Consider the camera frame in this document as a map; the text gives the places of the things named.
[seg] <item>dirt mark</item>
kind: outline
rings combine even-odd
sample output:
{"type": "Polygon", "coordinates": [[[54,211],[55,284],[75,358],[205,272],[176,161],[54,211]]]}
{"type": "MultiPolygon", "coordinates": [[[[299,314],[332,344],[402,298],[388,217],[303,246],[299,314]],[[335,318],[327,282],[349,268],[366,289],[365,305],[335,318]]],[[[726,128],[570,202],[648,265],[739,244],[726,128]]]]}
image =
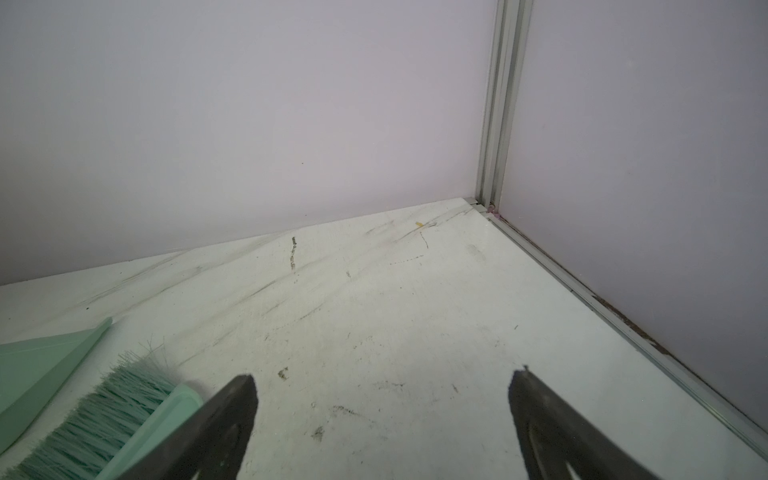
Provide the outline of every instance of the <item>dirt mark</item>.
{"type": "Polygon", "coordinates": [[[343,405],[334,405],[333,406],[333,413],[346,413],[347,415],[354,415],[357,417],[362,417],[358,412],[355,412],[354,410],[348,409],[343,405]]]}
{"type": "Polygon", "coordinates": [[[293,261],[293,256],[296,255],[296,238],[291,238],[293,241],[293,249],[290,251],[290,269],[293,271],[296,269],[296,263],[293,261]]]}
{"type": "Polygon", "coordinates": [[[610,303],[606,302],[605,300],[603,300],[599,296],[593,295],[592,298],[594,298],[595,300],[600,302],[600,304],[602,306],[604,306],[605,308],[609,309],[615,316],[619,317],[621,319],[621,321],[624,322],[624,324],[626,326],[631,328],[633,332],[635,332],[637,335],[640,336],[640,338],[642,338],[643,340],[646,340],[652,346],[654,346],[654,348],[656,350],[658,350],[659,353],[661,353],[662,355],[667,355],[667,356],[671,356],[671,357],[674,358],[674,356],[670,353],[669,350],[665,349],[659,342],[654,340],[653,337],[651,337],[650,335],[645,333],[643,331],[643,329],[641,329],[639,326],[637,326],[632,320],[628,319],[622,312],[616,310],[616,307],[614,307],[610,303]]]}
{"type": "Polygon", "coordinates": [[[315,432],[312,434],[312,438],[317,440],[318,442],[322,442],[323,441],[323,433],[325,433],[325,431],[326,430],[323,428],[322,425],[317,427],[315,432]]]}
{"type": "Polygon", "coordinates": [[[388,380],[385,380],[383,382],[376,382],[376,383],[373,384],[373,386],[375,386],[379,390],[402,391],[402,387],[405,384],[406,384],[405,382],[403,382],[403,383],[394,383],[394,382],[390,382],[388,380]]]}

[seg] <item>white wall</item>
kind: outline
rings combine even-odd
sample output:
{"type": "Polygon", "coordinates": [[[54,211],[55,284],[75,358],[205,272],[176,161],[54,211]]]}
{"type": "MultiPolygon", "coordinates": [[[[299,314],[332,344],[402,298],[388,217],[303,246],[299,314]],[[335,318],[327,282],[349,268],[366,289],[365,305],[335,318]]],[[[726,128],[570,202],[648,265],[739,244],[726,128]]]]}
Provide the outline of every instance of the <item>white wall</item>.
{"type": "Polygon", "coordinates": [[[495,5],[3,2],[0,283],[471,195],[495,5]]]}
{"type": "Polygon", "coordinates": [[[500,211],[768,428],[768,3],[535,0],[500,211]]]}

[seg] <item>green brush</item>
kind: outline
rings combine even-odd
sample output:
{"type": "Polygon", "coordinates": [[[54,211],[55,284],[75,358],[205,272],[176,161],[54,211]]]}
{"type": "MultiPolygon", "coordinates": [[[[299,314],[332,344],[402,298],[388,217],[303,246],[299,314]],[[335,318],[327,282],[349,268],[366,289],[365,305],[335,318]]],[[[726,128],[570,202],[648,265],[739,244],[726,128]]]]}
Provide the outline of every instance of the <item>green brush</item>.
{"type": "Polygon", "coordinates": [[[189,418],[202,399],[133,353],[2,480],[112,480],[189,418]]]}

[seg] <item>dustpan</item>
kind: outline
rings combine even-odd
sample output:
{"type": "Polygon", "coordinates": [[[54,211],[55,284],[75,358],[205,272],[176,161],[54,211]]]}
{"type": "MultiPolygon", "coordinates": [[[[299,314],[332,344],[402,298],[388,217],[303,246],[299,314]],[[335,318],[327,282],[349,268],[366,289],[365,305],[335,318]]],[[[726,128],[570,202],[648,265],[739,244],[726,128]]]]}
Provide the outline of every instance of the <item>dustpan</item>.
{"type": "Polygon", "coordinates": [[[0,345],[0,453],[27,429],[112,324],[0,345]]]}

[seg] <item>white floor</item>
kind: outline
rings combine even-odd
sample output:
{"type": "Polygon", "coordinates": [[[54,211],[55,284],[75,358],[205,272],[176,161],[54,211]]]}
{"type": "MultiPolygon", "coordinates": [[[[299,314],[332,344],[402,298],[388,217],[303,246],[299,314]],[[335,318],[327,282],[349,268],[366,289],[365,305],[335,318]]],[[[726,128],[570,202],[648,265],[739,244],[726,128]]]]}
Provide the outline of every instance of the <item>white floor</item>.
{"type": "Polygon", "coordinates": [[[164,344],[209,394],[256,378],[240,478],[527,478],[506,398],[523,365],[662,478],[768,478],[461,199],[0,287],[3,343],[106,316],[116,324],[0,471],[120,353],[164,344]]]}

